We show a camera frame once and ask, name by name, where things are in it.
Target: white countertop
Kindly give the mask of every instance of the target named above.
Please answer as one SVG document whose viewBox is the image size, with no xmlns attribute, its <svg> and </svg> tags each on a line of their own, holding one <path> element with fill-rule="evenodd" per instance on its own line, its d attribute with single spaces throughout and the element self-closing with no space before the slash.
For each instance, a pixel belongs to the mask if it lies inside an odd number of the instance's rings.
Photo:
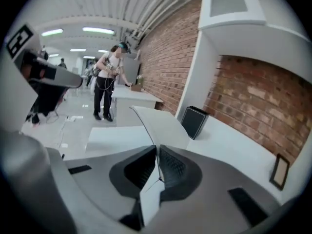
<svg viewBox="0 0 312 234">
<path fill-rule="evenodd" d="M 147 92 L 135 92 L 131 91 L 129 87 L 123 85 L 117 85 L 112 94 L 112 98 L 122 98 L 122 99 L 138 99 L 138 100 L 147 100 L 147 101 L 156 101 L 162 102 L 161 99 L 153 96 Z"/>
</svg>

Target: picture frame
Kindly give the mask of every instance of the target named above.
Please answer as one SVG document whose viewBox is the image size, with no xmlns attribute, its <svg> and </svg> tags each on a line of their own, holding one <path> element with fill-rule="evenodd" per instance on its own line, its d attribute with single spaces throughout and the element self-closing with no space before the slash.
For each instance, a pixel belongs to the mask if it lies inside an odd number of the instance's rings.
<svg viewBox="0 0 312 234">
<path fill-rule="evenodd" d="M 284 189 L 289 167 L 290 162 L 281 154 L 277 154 L 270 178 L 270 183 L 272 183 L 281 191 Z"/>
</svg>

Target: woman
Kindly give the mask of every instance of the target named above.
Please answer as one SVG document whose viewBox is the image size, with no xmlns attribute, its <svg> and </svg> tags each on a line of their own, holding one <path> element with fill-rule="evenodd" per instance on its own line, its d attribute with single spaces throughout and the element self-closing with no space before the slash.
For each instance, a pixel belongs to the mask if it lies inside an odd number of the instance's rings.
<svg viewBox="0 0 312 234">
<path fill-rule="evenodd" d="M 132 83 L 128 82 L 123 71 L 122 56 L 127 52 L 127 44 L 121 42 L 119 45 L 114 46 L 110 52 L 106 52 L 96 63 L 96 67 L 101 70 L 97 76 L 94 91 L 93 115 L 96 120 L 101 120 L 98 114 L 101 111 L 100 102 L 104 94 L 103 117 L 110 122 L 113 121 L 109 113 L 109 108 L 112 102 L 112 91 L 114 87 L 114 81 L 117 75 L 121 75 L 121 78 L 124 80 L 127 86 L 132 85 Z"/>
</svg>

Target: black shoe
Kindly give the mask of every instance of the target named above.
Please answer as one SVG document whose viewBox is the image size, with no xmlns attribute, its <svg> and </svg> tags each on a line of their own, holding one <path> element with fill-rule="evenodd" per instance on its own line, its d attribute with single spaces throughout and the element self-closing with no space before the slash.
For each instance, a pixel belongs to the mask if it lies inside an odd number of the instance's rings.
<svg viewBox="0 0 312 234">
<path fill-rule="evenodd" d="M 94 116 L 94 118 L 95 118 L 96 120 L 102 120 L 101 117 L 98 116 L 98 114 L 93 114 L 93 116 Z"/>
<path fill-rule="evenodd" d="M 112 119 L 112 117 L 111 117 L 111 115 L 109 114 L 109 115 L 103 115 L 103 118 L 104 119 L 106 119 L 107 121 L 109 121 L 109 122 L 113 122 L 113 119 Z"/>
</svg>

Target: brick wall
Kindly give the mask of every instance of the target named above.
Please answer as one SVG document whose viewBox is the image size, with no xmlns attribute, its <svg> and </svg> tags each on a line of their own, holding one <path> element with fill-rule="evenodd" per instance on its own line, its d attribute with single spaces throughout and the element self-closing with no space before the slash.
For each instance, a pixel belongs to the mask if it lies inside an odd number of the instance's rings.
<svg viewBox="0 0 312 234">
<path fill-rule="evenodd" d="M 222 57 L 205 110 L 291 164 L 312 128 L 312 85 L 258 60 Z"/>
<path fill-rule="evenodd" d="M 144 89 L 164 101 L 158 109 L 177 111 L 198 34 L 201 0 L 193 0 L 157 26 L 141 43 Z"/>
</svg>

